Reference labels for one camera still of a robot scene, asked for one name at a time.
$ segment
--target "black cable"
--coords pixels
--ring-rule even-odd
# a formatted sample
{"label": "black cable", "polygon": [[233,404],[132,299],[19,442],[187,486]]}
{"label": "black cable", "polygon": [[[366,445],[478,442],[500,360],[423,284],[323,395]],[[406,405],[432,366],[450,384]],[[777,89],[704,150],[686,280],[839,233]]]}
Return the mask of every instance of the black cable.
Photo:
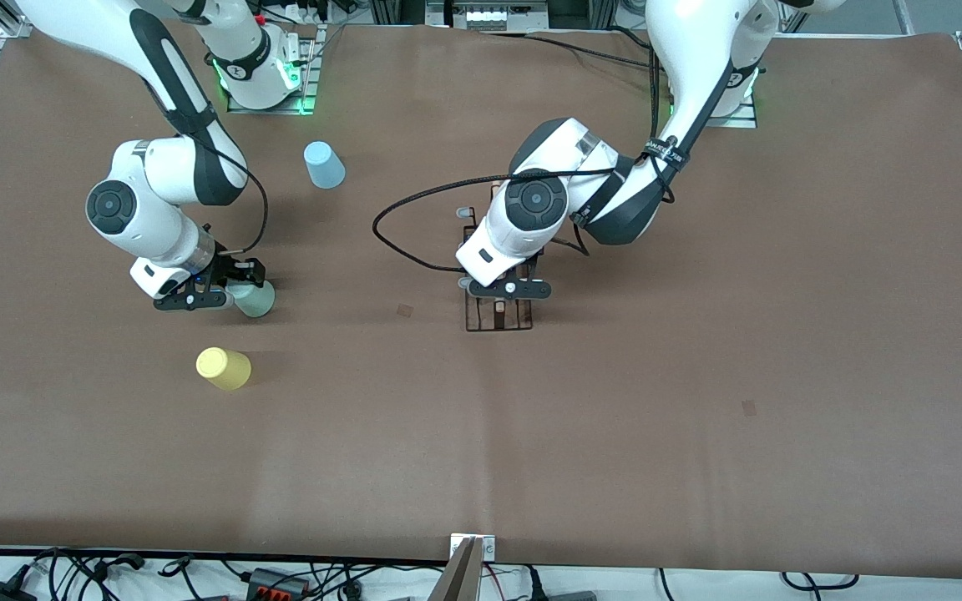
{"label": "black cable", "polygon": [[848,580],[848,582],[838,584],[818,584],[816,581],[814,581],[814,578],[812,578],[811,574],[807,572],[799,572],[799,574],[801,574],[805,581],[807,581],[807,586],[799,585],[791,581],[791,579],[789,579],[789,572],[782,572],[778,575],[779,577],[782,577],[782,582],[786,583],[786,586],[795,590],[799,590],[801,593],[811,593],[814,601],[822,601],[823,590],[844,590],[852,588],[852,586],[856,586],[856,583],[859,582],[859,574],[852,574],[852,577]]}
{"label": "black cable", "polygon": [[[317,587],[314,588],[314,590],[318,591],[318,590],[325,589],[325,587],[328,586],[330,582],[335,581],[335,579],[337,578],[340,578],[340,574],[344,574],[345,568],[340,568],[339,572],[332,571],[336,569],[337,569],[337,565],[335,563],[329,563],[329,567],[325,568],[325,575],[323,577],[324,578],[323,581],[318,583]],[[317,579],[317,570],[314,570],[314,579]]]}
{"label": "black cable", "polygon": [[547,594],[544,592],[544,585],[541,584],[541,575],[538,574],[537,568],[526,563],[526,569],[529,570],[529,581],[534,587],[529,601],[547,601]]}
{"label": "black cable", "polygon": [[24,579],[28,576],[29,570],[31,570],[39,560],[50,556],[58,556],[57,547],[45,548],[45,550],[37,553],[29,563],[25,563],[22,567],[18,568],[15,574],[5,583],[5,590],[7,590],[8,593],[19,593],[19,591],[24,588]]}
{"label": "black cable", "polygon": [[612,26],[608,27],[607,29],[624,34],[627,38],[631,39],[634,44],[641,46],[641,48],[644,48],[645,50],[652,50],[651,44],[645,42],[644,39],[638,38],[636,33],[620,26],[619,24],[612,24]]}
{"label": "black cable", "polygon": [[73,581],[76,581],[77,574],[80,574],[80,570],[77,570],[76,566],[69,566],[69,570],[65,571],[65,575],[62,577],[61,581],[58,581],[58,586],[54,587],[53,598],[61,598],[64,600],[69,596],[69,586],[73,585]]}
{"label": "black cable", "polygon": [[180,570],[180,575],[184,577],[184,584],[188,585],[188,591],[191,592],[191,596],[195,597],[195,601],[203,601],[203,598],[199,596],[197,590],[195,590],[195,585],[191,584],[191,577],[188,575],[188,569],[182,568]]}
{"label": "black cable", "polygon": [[270,222],[270,197],[268,197],[266,194],[266,188],[262,185],[262,182],[255,177],[255,174],[252,174],[246,167],[243,166],[243,164],[240,164],[240,161],[233,159],[233,157],[226,155],[217,148],[211,147],[211,145],[199,140],[199,138],[195,136],[192,136],[192,134],[188,134],[188,137],[190,137],[192,141],[195,141],[196,144],[201,145],[201,147],[206,149],[206,151],[214,153],[220,156],[222,159],[228,160],[229,163],[233,164],[237,169],[240,169],[240,171],[243,171],[244,174],[247,174],[248,179],[251,179],[252,182],[255,182],[255,186],[259,187],[259,193],[262,194],[262,225],[259,228],[259,233],[257,233],[255,239],[251,241],[251,244],[240,248],[240,250],[227,250],[222,252],[222,255],[243,255],[244,252],[252,250],[252,248],[255,248],[260,242],[262,242],[262,236],[264,236],[266,233],[266,224]]}
{"label": "black cable", "polygon": [[573,248],[573,250],[580,252],[582,255],[591,256],[589,255],[588,248],[585,248],[585,241],[581,239],[581,230],[577,229],[577,224],[574,224],[574,237],[577,239],[577,244],[574,244],[569,240],[562,240],[561,237],[554,237],[551,239],[551,242],[560,246]]}
{"label": "black cable", "polygon": [[[351,579],[351,566],[344,566],[344,575]],[[344,594],[347,595],[347,601],[362,601],[362,586],[355,582],[341,587],[337,590],[337,601],[343,601]]]}
{"label": "black cable", "polygon": [[[343,570],[340,571],[340,574],[343,574],[344,577],[347,577],[347,581],[344,581],[345,584],[347,584],[348,581],[351,581],[351,564],[350,564],[350,563],[344,563],[344,568],[343,568]],[[323,584],[322,584],[322,589],[323,589],[323,590],[325,589],[325,584],[326,584],[326,583],[323,583]],[[342,600],[343,600],[343,597],[341,596],[341,593],[343,593],[343,591],[344,591],[345,588],[347,588],[347,586],[341,586],[340,588],[337,589],[337,601],[342,601]]]}
{"label": "black cable", "polygon": [[68,582],[65,583],[65,590],[62,590],[63,600],[69,597],[69,590],[73,588],[73,582],[76,582],[77,577],[80,575],[80,569],[76,566],[76,563],[73,563],[73,567],[71,567],[70,570],[73,571],[73,575],[69,577]]}
{"label": "black cable", "polygon": [[325,53],[325,49],[328,48],[329,46],[332,46],[332,42],[335,41],[335,39],[337,38],[337,35],[340,35],[340,33],[343,32],[344,26],[352,22],[352,20],[358,19],[358,17],[362,16],[363,14],[366,14],[363,11],[356,11],[356,13],[357,14],[344,17],[342,22],[340,22],[339,26],[337,26],[336,31],[333,31],[331,34],[328,35],[327,38],[325,38],[324,44],[322,44],[321,48],[317,50],[317,54],[314,54],[314,58],[311,58],[311,62],[317,61],[318,58],[322,57],[322,54]]}
{"label": "black cable", "polygon": [[237,572],[236,570],[233,570],[232,566],[230,566],[229,563],[226,562],[224,559],[221,559],[220,561],[222,566],[225,566],[225,569],[232,572],[232,575],[234,575],[234,577],[239,578],[241,582],[248,582],[249,579],[251,579],[251,576],[248,575],[248,572]]}
{"label": "black cable", "polygon": [[406,258],[412,260],[415,263],[418,263],[422,267],[427,267],[427,269],[435,270],[435,271],[452,271],[452,273],[465,274],[466,270],[462,269],[462,267],[447,267],[443,265],[436,265],[428,261],[424,261],[423,259],[419,259],[415,255],[409,254],[409,252],[402,250],[402,248],[394,244],[392,240],[389,240],[387,239],[387,237],[382,235],[381,231],[378,231],[377,226],[381,224],[381,220],[384,220],[384,218],[388,216],[389,213],[391,213],[393,210],[401,208],[401,206],[409,205],[409,203],[412,203],[413,201],[416,201],[421,198],[425,198],[427,197],[427,195],[444,193],[444,191],[454,190],[455,188],[461,188],[463,186],[471,186],[474,184],[485,184],[485,183],[503,182],[503,181],[524,182],[524,181],[532,181],[532,179],[564,178],[564,176],[574,176],[574,175],[603,175],[603,174],[611,174],[612,171],[615,171],[615,169],[614,168],[595,169],[591,171],[546,171],[546,172],[543,172],[542,174],[485,175],[483,178],[461,179],[461,181],[459,182],[452,182],[450,184],[443,184],[440,186],[436,186],[434,188],[428,188],[428,190],[423,190],[423,191],[420,191],[420,193],[411,194],[408,197],[404,198],[403,200],[393,202],[392,205],[387,206],[385,210],[382,210],[381,213],[377,214],[377,217],[373,218],[373,227],[372,227],[373,235],[377,236],[377,239],[380,240],[382,243],[385,243],[385,245],[391,248],[391,250],[398,252],[398,254],[400,255],[406,256]]}
{"label": "black cable", "polygon": [[523,39],[535,39],[535,41],[543,42],[545,44],[553,44],[554,46],[559,46],[560,48],[566,48],[568,50],[574,50],[576,53],[592,54],[593,57],[607,58],[607,60],[625,63],[633,66],[639,66],[639,68],[648,68],[648,63],[635,61],[633,58],[617,57],[614,54],[601,53],[600,50],[593,50],[592,48],[583,48],[581,46],[575,46],[573,44],[566,44],[566,42],[559,42],[558,39],[551,38],[532,38],[530,35],[511,35],[512,38],[523,38]]}
{"label": "black cable", "polygon": [[356,575],[356,577],[345,578],[345,579],[344,579],[344,582],[342,582],[342,583],[340,583],[340,584],[338,584],[338,585],[336,585],[336,586],[333,586],[331,589],[324,590],[323,593],[320,594],[320,596],[317,597],[317,600],[318,600],[318,601],[321,601],[322,598],[325,598],[329,593],[335,593],[335,591],[340,590],[341,588],[343,588],[343,587],[345,587],[345,586],[347,586],[347,585],[350,585],[350,584],[352,584],[352,583],[358,582],[359,579],[362,579],[363,577],[366,577],[367,575],[372,574],[373,572],[376,572],[376,571],[379,570],[379,569],[381,569],[381,566],[371,567],[371,568],[367,569],[366,571],[364,571],[364,572]]}
{"label": "black cable", "polygon": [[[114,594],[114,591],[107,588],[106,585],[104,585],[99,581],[98,578],[95,577],[95,573],[92,572],[91,568],[88,567],[87,560],[81,560],[72,555],[65,556],[68,557],[69,560],[72,560],[73,565],[77,567],[78,573],[82,573],[84,577],[87,577],[87,581],[85,581],[84,585],[80,587],[80,597],[78,597],[78,600],[83,600],[84,590],[88,588],[89,584],[95,583],[96,586],[99,586],[99,590],[103,591],[103,598],[113,598],[114,601],[121,601],[121,598],[119,598],[117,594]],[[68,593],[68,586],[65,587],[65,591]]]}
{"label": "black cable", "polygon": [[663,583],[663,593],[667,596],[667,601],[675,601],[675,596],[671,594],[671,587],[667,585],[667,571],[660,568],[660,582]]}
{"label": "black cable", "polygon": [[660,77],[656,73],[656,53],[648,51],[648,92],[652,107],[652,134],[654,138],[660,129]]}
{"label": "black cable", "polygon": [[[443,568],[438,568],[438,567],[436,567],[436,566],[382,566],[382,567],[383,567],[383,568],[388,568],[388,569],[391,569],[391,570],[396,570],[396,571],[398,571],[398,572],[412,572],[412,571],[415,571],[415,570],[434,570],[434,571],[438,571],[438,572],[440,572],[441,574],[443,574]],[[507,570],[504,570],[504,571],[496,570],[496,573],[497,573],[497,574],[509,574],[509,573],[511,573],[511,572],[509,572],[509,571],[507,571]]]}
{"label": "black cable", "polygon": [[173,578],[176,574],[182,575],[182,577],[184,577],[184,584],[188,586],[191,597],[194,598],[195,601],[202,601],[202,597],[200,597],[198,591],[195,590],[195,585],[192,584],[191,577],[188,575],[188,564],[191,563],[191,560],[191,555],[185,555],[179,559],[172,560],[172,562],[166,563],[161,567],[161,570],[158,570],[158,575],[163,578]]}
{"label": "black cable", "polygon": [[339,591],[341,588],[343,588],[345,585],[347,585],[347,583],[350,583],[350,582],[351,582],[351,579],[350,579],[351,577],[350,577],[350,575],[348,575],[347,579],[345,579],[345,581],[344,581],[343,583],[341,583],[339,586],[333,587],[333,589],[325,590],[325,587],[327,587],[327,586],[329,585],[329,583],[331,583],[332,581],[335,581],[335,579],[342,577],[342,575],[344,575],[344,574],[350,574],[350,573],[351,573],[351,564],[350,564],[350,563],[344,563],[344,566],[343,566],[342,568],[340,568],[340,571],[337,572],[337,573],[332,573],[332,570],[326,571],[326,572],[325,572],[325,579],[324,579],[324,581],[322,582],[322,584],[320,584],[320,585],[317,586],[316,591],[314,591],[313,597],[314,597],[314,598],[325,598],[325,596],[327,596],[329,593],[332,593],[332,591],[335,591],[335,590],[336,590],[336,591]]}
{"label": "black cable", "polygon": [[660,169],[660,165],[656,162],[656,157],[652,156],[652,168],[656,171],[656,182],[660,183],[660,187],[663,188],[663,198],[661,202],[669,203],[673,205],[675,203],[675,190],[671,189],[671,184],[667,183],[667,179],[663,176],[663,171]]}
{"label": "black cable", "polygon": [[54,568],[58,566],[58,550],[54,549],[54,555],[50,559],[50,568],[47,570],[47,591],[50,593],[50,601],[58,601],[58,591],[54,589]]}

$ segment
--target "yellow cup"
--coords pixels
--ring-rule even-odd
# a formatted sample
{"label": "yellow cup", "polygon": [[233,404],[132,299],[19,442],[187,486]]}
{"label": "yellow cup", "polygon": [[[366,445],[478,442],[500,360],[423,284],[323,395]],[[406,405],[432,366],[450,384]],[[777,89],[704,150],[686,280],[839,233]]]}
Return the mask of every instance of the yellow cup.
{"label": "yellow cup", "polygon": [[237,351],[211,346],[195,359],[195,371],[222,391],[235,391],[251,377],[251,359]]}

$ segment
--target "brown paper mat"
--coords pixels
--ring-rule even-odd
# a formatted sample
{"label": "brown paper mat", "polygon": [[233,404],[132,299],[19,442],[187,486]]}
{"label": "brown paper mat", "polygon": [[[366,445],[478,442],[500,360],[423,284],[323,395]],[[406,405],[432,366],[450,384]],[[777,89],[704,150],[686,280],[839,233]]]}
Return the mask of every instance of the brown paper mat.
{"label": "brown paper mat", "polygon": [[[939,35],[777,41],[767,67],[760,129],[707,130],[644,239],[553,248],[534,330],[467,335],[455,278],[370,220],[503,172],[545,119],[633,154],[640,69],[348,29],[316,115],[225,118],[271,192],[257,255],[278,300],[251,321],[154,311],[84,222],[115,145],[170,133],[144,87],[43,35],[10,42],[0,543],[439,558],[473,530],[501,562],[962,577],[962,54]],[[309,183],[314,139],[343,186]],[[385,231],[453,261],[454,209],[488,193]],[[234,246],[259,202],[191,213]],[[213,345],[247,351],[253,384],[200,380]]]}

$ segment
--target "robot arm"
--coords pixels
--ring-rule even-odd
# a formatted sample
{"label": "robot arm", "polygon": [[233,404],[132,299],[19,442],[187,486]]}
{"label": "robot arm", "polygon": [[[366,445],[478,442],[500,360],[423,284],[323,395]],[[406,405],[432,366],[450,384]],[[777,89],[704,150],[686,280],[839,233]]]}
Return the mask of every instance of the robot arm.
{"label": "robot arm", "polygon": [[[247,183],[244,156],[221,127],[163,23],[133,0],[19,0],[19,4],[34,26],[51,38],[136,72],[180,134],[121,144],[110,174],[88,197],[92,227],[138,256],[130,273],[140,288],[158,300],[212,265],[232,263],[217,255],[224,248],[180,205],[232,203]],[[237,278],[255,281],[230,265],[220,266],[221,274],[228,270]],[[260,284],[261,274],[256,279]],[[227,295],[219,300],[230,306]]]}
{"label": "robot arm", "polygon": [[[799,0],[814,10],[843,0]],[[759,73],[778,28],[775,0],[649,0],[646,26],[671,81],[675,110],[646,145],[645,160],[615,152],[576,119],[555,119],[534,130],[511,161],[527,170],[614,169],[610,175],[510,182],[455,258],[481,286],[538,254],[565,216],[605,245],[629,244],[660,208],[665,186],[685,167],[690,149],[712,115],[732,113]]]}
{"label": "robot arm", "polygon": [[240,106],[261,110],[301,85],[299,37],[277,24],[260,27],[245,0],[165,0],[194,24],[225,87]]}

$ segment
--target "metal clamp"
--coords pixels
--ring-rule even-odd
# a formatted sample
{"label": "metal clamp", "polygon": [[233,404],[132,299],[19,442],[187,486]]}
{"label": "metal clamp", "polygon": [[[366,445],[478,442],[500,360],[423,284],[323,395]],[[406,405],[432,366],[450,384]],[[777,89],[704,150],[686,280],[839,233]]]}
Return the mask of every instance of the metal clamp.
{"label": "metal clamp", "polygon": [[[428,601],[477,601],[478,587],[481,584],[481,568],[485,560],[485,536],[461,536],[458,547],[454,548],[454,555],[444,568],[440,579],[436,581],[433,592],[428,595]],[[495,553],[495,538],[493,539],[493,553]]]}

